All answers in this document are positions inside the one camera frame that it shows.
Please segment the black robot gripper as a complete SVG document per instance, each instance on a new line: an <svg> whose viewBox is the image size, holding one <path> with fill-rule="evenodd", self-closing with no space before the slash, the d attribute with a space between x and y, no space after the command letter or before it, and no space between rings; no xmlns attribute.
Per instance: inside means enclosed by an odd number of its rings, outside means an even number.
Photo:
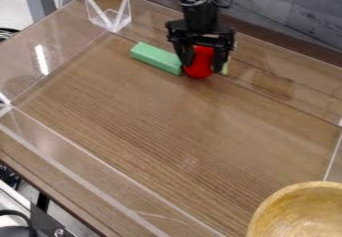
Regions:
<svg viewBox="0 0 342 237"><path fill-rule="evenodd" d="M235 30L218 23L218 5L213 0L181 0L182 18L165 22L166 39L181 64L192 64L193 46L213 48L212 71L221 73L228 51L235 46Z"/></svg>

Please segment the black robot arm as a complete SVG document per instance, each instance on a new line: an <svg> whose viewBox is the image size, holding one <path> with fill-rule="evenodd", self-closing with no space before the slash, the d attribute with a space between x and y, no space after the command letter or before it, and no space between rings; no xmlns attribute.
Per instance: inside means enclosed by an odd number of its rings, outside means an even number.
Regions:
<svg viewBox="0 0 342 237"><path fill-rule="evenodd" d="M218 21L217 0L178 0L182 18L165 22L166 39L173 46L184 73L196 79L227 73L235 30Z"/></svg>

